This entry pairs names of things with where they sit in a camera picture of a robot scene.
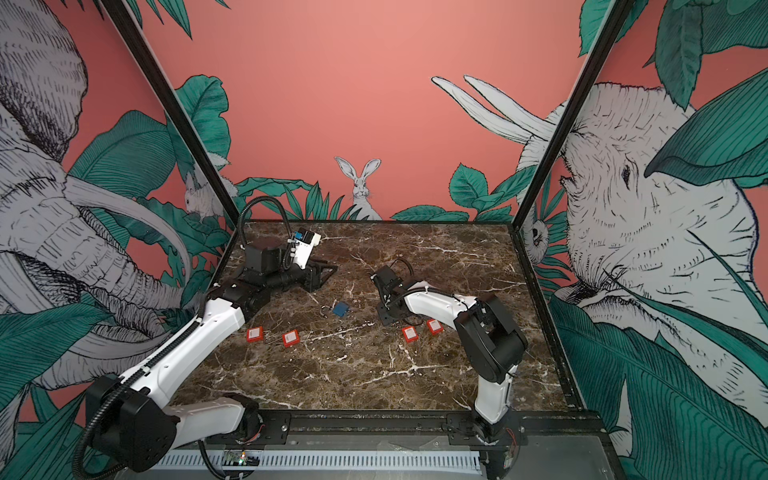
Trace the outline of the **red padlock long shackle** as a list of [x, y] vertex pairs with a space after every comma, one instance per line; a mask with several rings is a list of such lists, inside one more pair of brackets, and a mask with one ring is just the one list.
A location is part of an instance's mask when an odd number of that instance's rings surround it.
[[436, 319], [427, 320], [426, 328], [432, 335], [439, 335], [445, 331], [444, 325]]

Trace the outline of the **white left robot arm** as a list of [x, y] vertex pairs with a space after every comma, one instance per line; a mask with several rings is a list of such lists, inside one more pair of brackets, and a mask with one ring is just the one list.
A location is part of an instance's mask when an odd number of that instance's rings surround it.
[[73, 475], [89, 479], [85, 453], [93, 448], [115, 461], [97, 473], [106, 479], [122, 469], [143, 472], [170, 450], [208, 437], [227, 435], [248, 445], [263, 433], [257, 401], [228, 394], [214, 401], [173, 407], [186, 378], [219, 344], [265, 306], [273, 292], [300, 286], [319, 289], [336, 266], [311, 257], [320, 234], [292, 233], [285, 245], [245, 247], [246, 263], [233, 280], [214, 285], [198, 313], [157, 351], [116, 378], [103, 376], [86, 391], [87, 425], [72, 461]]

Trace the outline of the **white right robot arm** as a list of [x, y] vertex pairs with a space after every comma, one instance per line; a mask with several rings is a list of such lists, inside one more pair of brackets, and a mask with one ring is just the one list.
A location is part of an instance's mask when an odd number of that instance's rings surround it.
[[511, 418], [513, 377], [528, 348], [513, 312], [494, 294], [448, 293], [424, 280], [405, 281], [389, 266], [374, 272], [371, 280], [379, 294], [377, 314], [383, 325], [421, 315], [456, 331], [478, 374], [475, 435], [487, 444], [504, 435], [504, 423]]

